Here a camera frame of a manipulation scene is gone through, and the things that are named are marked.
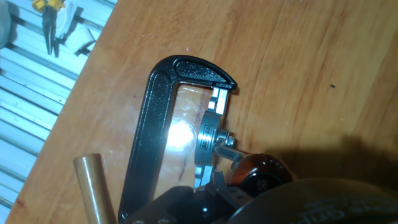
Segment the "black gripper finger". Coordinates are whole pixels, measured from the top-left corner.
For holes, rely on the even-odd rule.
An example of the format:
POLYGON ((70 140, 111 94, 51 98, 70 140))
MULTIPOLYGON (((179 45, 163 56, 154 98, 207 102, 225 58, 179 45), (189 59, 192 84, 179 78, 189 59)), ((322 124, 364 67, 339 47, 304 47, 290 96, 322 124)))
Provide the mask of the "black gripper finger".
POLYGON ((129 215, 127 224, 227 223, 252 197, 238 187, 227 186, 222 171, 215 181, 197 189, 173 187, 153 202, 129 215))

